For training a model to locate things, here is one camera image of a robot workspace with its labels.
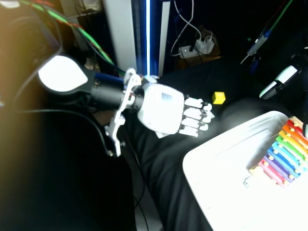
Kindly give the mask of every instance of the vertical light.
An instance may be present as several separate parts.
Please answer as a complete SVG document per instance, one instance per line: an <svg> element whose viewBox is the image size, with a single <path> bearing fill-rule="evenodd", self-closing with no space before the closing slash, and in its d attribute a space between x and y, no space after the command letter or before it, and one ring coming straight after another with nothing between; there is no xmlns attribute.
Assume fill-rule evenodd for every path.
<svg viewBox="0 0 308 231"><path fill-rule="evenodd" d="M146 0L146 70L150 75L150 0Z"/></svg>

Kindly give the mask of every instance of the black fabric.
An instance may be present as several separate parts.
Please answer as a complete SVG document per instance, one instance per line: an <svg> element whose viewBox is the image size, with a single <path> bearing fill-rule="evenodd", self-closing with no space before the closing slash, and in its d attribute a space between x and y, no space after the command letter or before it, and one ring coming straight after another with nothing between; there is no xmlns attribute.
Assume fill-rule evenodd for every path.
<svg viewBox="0 0 308 231"><path fill-rule="evenodd" d="M166 231L210 231L184 176L184 156L205 141L265 112L288 112L277 103L259 100L257 84L246 77L239 64L230 60L221 59L173 73L161 82L208 102L214 91L226 93L226 102L213 107L217 117L209 124L209 131L198 138L176 134L158 139L136 115L128 115L126 123Z"/></svg>
<svg viewBox="0 0 308 231"><path fill-rule="evenodd" d="M16 121L12 136L26 125L27 143L9 153L16 158L1 186L1 231L136 230L130 169L104 153L92 124L65 113Z"/></svg>

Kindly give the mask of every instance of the yellow cube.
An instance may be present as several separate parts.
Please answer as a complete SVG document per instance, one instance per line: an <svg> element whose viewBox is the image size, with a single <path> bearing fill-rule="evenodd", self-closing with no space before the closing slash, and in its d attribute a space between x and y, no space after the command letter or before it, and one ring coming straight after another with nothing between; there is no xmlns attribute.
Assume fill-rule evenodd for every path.
<svg viewBox="0 0 308 231"><path fill-rule="evenodd" d="M226 100L226 96L224 92L215 91L212 96L213 104L223 104Z"/></svg>

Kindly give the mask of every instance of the white tray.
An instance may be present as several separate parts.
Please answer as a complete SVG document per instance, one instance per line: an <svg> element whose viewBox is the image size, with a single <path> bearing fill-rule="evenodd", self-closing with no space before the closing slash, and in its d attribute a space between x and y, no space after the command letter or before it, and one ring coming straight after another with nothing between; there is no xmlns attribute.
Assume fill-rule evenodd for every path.
<svg viewBox="0 0 308 231"><path fill-rule="evenodd" d="M249 178L249 168L266 154L287 119L268 112L186 154L186 179L214 231L308 230L307 177L287 189L269 178Z"/></svg>

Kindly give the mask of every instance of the colorful xylophone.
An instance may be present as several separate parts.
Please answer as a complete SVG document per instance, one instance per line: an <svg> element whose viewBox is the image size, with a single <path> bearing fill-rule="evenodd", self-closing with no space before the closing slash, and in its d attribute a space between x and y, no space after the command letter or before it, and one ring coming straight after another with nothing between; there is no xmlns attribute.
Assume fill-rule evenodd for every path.
<svg viewBox="0 0 308 231"><path fill-rule="evenodd" d="M303 122L291 117L267 154L250 172L262 170L276 184L286 188L308 168L308 139L302 134Z"/></svg>

